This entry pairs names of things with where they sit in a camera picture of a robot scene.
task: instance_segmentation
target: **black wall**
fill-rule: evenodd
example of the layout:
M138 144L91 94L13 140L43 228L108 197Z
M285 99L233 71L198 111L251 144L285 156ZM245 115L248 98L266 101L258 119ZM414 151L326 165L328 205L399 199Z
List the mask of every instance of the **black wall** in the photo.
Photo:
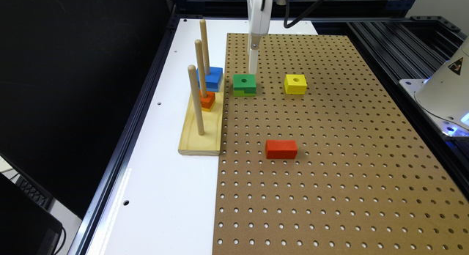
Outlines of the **black wall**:
M80 217L168 18L165 0L0 0L0 155Z

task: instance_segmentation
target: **blue block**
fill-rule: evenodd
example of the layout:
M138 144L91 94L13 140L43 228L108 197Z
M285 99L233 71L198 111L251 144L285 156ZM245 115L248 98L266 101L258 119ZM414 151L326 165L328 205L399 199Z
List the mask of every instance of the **blue block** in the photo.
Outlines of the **blue block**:
M205 75L205 83L207 90L218 92L220 90L221 81L223 80L223 68L210 67L210 75ZM197 69L197 81L199 81L199 69Z

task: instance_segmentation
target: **blue light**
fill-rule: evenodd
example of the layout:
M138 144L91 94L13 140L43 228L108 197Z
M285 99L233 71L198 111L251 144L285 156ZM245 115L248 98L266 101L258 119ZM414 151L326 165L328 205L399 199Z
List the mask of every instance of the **blue light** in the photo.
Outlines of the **blue light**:
M457 131L457 127L448 128L448 130L448 135L453 136Z
M467 113L466 115L464 115L463 118L461 118L461 122L466 125L469 125L469 113Z

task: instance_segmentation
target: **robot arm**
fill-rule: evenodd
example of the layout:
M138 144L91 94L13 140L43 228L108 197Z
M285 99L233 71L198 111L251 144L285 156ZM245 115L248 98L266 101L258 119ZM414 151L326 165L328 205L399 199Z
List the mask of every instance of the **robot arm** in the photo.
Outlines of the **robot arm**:
M272 13L272 0L248 0L249 18L249 73L257 72L259 44L263 36L269 32L270 15Z

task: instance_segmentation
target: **wooden peg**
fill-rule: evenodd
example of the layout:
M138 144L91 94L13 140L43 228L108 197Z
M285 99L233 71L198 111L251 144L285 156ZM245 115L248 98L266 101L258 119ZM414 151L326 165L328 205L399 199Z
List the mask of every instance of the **wooden peg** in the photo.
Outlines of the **wooden peg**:
M199 68L199 83L202 98L207 97L207 83L205 82L204 55L202 53L202 42L196 40L197 68Z
M199 84L197 83L196 67L193 66L192 64L189 65L188 72L189 72L189 81L191 82L193 109L196 113L197 130L199 131L199 135L202 136L205 134L204 119L202 118L202 106L200 104Z
M202 34L202 49L204 51L205 75L210 75L210 58L208 57L207 24L204 19L200 20L200 32Z

